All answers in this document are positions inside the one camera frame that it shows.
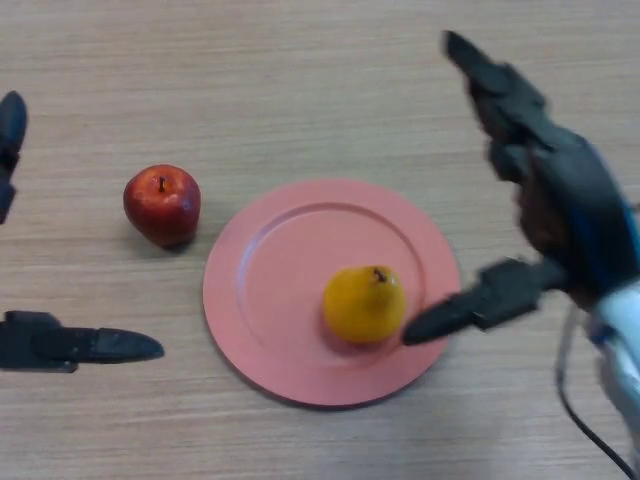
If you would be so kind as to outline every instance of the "pear stem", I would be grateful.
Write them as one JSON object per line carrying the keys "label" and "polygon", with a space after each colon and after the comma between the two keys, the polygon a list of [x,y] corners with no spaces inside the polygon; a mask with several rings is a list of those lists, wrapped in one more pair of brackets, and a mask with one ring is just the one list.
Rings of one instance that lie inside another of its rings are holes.
{"label": "pear stem", "polygon": [[380,283],[384,283],[387,281],[387,276],[384,274],[384,272],[382,270],[380,270],[379,268],[374,268],[373,269],[373,274],[378,278],[378,281]]}

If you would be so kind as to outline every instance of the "yellow pear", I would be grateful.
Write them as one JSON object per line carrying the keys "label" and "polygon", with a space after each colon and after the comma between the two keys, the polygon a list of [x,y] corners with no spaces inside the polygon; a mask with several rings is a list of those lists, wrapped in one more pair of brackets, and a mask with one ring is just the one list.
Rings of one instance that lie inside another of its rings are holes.
{"label": "yellow pear", "polygon": [[404,323],[407,299],[389,267],[345,268],[329,281],[323,296],[329,329],[349,343],[380,342]]}

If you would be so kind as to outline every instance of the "red apple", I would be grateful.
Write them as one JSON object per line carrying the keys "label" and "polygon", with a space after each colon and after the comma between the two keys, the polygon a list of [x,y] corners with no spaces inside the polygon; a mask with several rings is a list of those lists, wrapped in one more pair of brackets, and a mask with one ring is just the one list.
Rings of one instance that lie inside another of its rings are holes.
{"label": "red apple", "polygon": [[191,241],[200,217],[200,187],[183,169],[153,165],[129,180],[124,211],[150,242],[170,248]]}

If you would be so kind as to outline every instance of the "pink plate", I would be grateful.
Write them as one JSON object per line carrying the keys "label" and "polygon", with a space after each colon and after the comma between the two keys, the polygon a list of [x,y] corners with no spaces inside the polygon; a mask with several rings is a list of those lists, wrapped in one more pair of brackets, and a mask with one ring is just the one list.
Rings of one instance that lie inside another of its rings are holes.
{"label": "pink plate", "polygon": [[405,347],[398,333],[356,348],[325,330],[331,276],[371,264],[398,273],[411,316],[460,288],[445,238],[399,194],[345,179],[284,186],[236,215],[216,241],[204,275],[207,323],[227,360],[278,397],[323,407],[381,399],[424,373],[446,341]]}

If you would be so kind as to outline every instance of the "wood grain surface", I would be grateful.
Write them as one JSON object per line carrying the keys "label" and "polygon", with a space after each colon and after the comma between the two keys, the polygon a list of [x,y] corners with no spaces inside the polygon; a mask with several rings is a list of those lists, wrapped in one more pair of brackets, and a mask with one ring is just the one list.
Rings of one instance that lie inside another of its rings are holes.
{"label": "wood grain surface", "polygon": [[[516,64],[640,200],[637,0],[0,2],[0,89],[20,91],[31,115],[0,239],[2,308],[144,331],[167,349],[74,375],[0,374],[0,478],[621,478],[555,397],[559,295],[509,328],[461,335],[418,384],[350,412],[264,398],[212,348],[201,282],[216,235],[292,180],[402,192],[447,235],[465,283],[531,255],[442,29]],[[125,183],[160,162],[203,190],[198,239],[179,256],[122,211]],[[577,341],[571,396],[626,453],[594,359]]]}

